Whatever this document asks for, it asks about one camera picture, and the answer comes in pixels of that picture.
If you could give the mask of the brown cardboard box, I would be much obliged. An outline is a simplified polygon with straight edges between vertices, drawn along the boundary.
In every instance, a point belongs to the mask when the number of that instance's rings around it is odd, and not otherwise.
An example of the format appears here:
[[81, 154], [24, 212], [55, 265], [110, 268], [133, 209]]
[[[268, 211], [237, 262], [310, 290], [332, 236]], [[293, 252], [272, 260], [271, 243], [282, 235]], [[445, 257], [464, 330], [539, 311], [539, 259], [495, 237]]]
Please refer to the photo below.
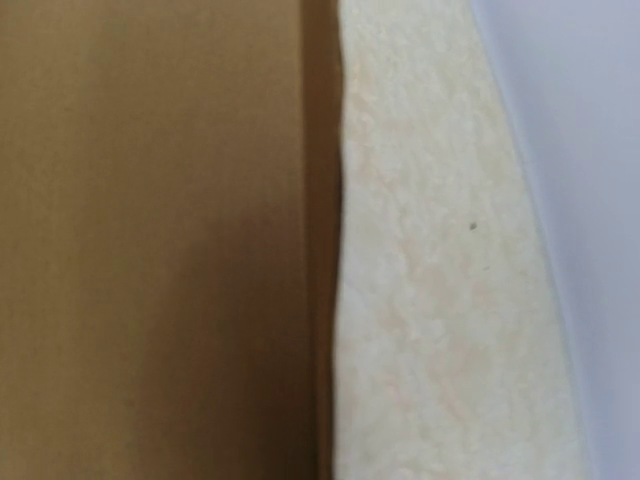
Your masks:
[[1, 5], [1, 475], [330, 479], [334, 1]]

